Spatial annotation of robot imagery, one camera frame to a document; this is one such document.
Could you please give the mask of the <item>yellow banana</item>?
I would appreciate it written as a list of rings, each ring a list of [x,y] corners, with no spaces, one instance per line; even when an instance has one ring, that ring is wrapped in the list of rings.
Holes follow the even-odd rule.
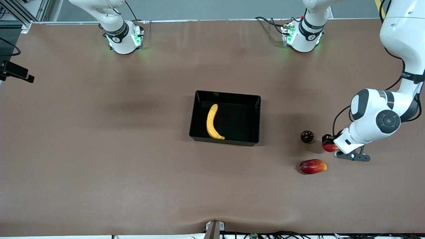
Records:
[[[206,128],[208,135],[213,139],[224,140],[225,137],[220,135],[214,127],[214,118],[218,111],[218,104],[213,104],[208,112],[206,120]]]

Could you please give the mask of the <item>red-yellow mango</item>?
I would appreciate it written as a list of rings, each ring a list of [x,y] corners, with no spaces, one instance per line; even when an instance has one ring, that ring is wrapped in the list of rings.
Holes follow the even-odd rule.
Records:
[[[300,171],[307,175],[325,172],[327,168],[327,164],[320,159],[310,159],[299,164]]]

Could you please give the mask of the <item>aluminium frame strut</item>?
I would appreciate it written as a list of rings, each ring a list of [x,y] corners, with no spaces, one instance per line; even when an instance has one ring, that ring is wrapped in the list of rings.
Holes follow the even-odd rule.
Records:
[[[0,29],[18,28],[27,33],[32,23],[47,16],[52,0],[0,0]]]

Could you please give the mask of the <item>small red-yellow apple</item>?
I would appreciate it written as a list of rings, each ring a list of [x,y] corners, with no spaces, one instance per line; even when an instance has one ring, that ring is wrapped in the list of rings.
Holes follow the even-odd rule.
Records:
[[[333,140],[322,141],[322,147],[326,152],[335,152],[339,150],[337,145],[334,144]]]

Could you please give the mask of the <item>dark purple mangosteen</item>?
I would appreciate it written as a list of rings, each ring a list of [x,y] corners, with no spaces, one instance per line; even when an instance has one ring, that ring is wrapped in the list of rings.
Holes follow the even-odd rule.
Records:
[[[300,134],[300,139],[304,144],[310,145],[314,143],[314,133],[309,130],[305,130]]]

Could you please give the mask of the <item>black rectangular box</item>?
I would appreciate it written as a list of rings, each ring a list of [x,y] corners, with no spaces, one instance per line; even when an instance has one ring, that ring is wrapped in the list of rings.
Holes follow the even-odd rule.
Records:
[[[214,104],[218,105],[214,128],[224,139],[214,139],[208,134],[208,112]],[[259,143],[260,121],[259,95],[197,90],[189,136],[198,142],[254,146]]]

